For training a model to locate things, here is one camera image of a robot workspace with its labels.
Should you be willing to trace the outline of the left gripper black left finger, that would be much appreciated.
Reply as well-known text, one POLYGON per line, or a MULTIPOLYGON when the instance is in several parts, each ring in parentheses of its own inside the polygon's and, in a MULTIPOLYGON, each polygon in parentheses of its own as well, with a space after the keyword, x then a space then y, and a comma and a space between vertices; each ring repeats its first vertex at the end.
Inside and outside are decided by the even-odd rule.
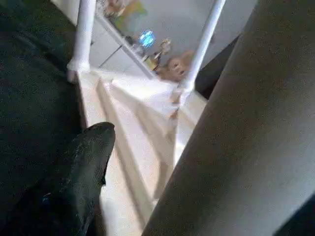
POLYGON ((2 236, 84 236, 95 216, 115 143, 114 124, 100 122, 78 134, 49 174, 12 210, 2 236))

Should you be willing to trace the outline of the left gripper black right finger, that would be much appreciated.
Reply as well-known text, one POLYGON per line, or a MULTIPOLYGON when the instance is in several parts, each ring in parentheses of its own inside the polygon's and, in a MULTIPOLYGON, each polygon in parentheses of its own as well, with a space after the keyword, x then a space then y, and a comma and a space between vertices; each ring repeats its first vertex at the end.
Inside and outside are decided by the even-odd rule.
POLYGON ((315 195, 312 195, 275 233, 274 236, 314 236, 315 195))

